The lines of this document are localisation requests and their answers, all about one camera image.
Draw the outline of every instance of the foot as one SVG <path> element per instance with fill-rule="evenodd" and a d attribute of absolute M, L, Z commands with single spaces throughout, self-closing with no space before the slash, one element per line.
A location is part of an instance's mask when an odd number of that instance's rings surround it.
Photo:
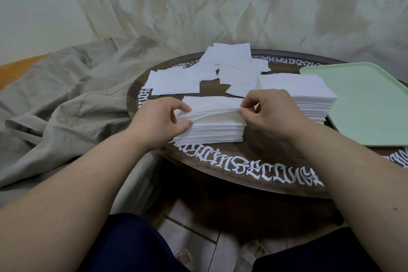
<path fill-rule="evenodd" d="M 176 257 L 176 259 L 179 262 L 181 262 L 181 264 L 185 266 L 189 271 L 195 272 L 194 265 L 193 265 L 193 259 L 188 250 L 186 250 L 185 248 L 177 249 L 174 252 L 174 257 Z"/>
<path fill-rule="evenodd" d="M 266 255 L 268 252 L 258 240 L 245 243 L 241 248 L 234 272 L 251 272 L 255 260 Z"/>

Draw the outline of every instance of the gray cloth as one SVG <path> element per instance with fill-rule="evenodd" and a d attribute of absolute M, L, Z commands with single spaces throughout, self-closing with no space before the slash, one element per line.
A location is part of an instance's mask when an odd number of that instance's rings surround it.
<path fill-rule="evenodd" d="M 126 129 L 130 85 L 178 55 L 146 37 L 109 38 L 50 53 L 6 86 L 0 92 L 0 206 Z M 160 160 L 149 153 L 139 161 L 112 212 L 143 209 Z"/>

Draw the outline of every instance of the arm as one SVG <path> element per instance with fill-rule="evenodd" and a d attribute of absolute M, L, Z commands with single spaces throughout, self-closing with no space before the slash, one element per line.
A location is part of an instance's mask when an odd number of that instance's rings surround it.
<path fill-rule="evenodd" d="M 285 90 L 253 90 L 247 122 L 294 146 L 319 174 L 354 234 L 384 271 L 408 270 L 408 172 L 337 131 L 309 120 Z"/>
<path fill-rule="evenodd" d="M 2 270 L 76 270 L 139 159 L 190 128 L 189 120 L 175 123 L 175 109 L 191 110 L 171 97 L 147 101 L 127 130 L 2 208 Z"/>

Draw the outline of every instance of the light green plastic tray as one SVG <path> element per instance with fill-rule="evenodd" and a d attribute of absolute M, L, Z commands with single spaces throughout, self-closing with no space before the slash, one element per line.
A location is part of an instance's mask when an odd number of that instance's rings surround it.
<path fill-rule="evenodd" d="M 329 119 L 365 146 L 408 146 L 408 88 L 373 63 L 303 67 L 317 74 L 338 99 Z"/>

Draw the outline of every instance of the wooden table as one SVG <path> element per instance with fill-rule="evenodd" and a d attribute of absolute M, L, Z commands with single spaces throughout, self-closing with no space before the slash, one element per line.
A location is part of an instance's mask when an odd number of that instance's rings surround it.
<path fill-rule="evenodd" d="M 299 73 L 304 66 L 344 63 L 336 59 L 315 55 L 274 51 L 251 50 L 253 58 L 269 61 L 270 73 Z M 190 54 L 173 58 L 160 63 L 151 70 L 166 69 L 177 65 L 190 67 L 202 56 L 202 53 Z M 150 89 L 143 89 L 149 76 L 144 72 L 131 85 L 127 94 L 127 108 L 131 118 L 138 107 L 152 96 Z M 188 96 L 229 96 L 225 91 L 230 85 L 220 85 L 219 80 L 200 83 L 200 94 Z M 170 95 L 182 99 L 185 94 Z M 163 156 L 181 166 L 194 168 L 214 177 L 240 185 L 304 197 L 328 198 L 323 183 L 309 164 L 289 145 L 266 137 L 259 130 L 247 126 L 244 140 L 238 143 L 196 144 L 174 146 L 167 144 L 163 148 Z M 388 156 L 398 148 L 375 148 L 381 155 Z"/>

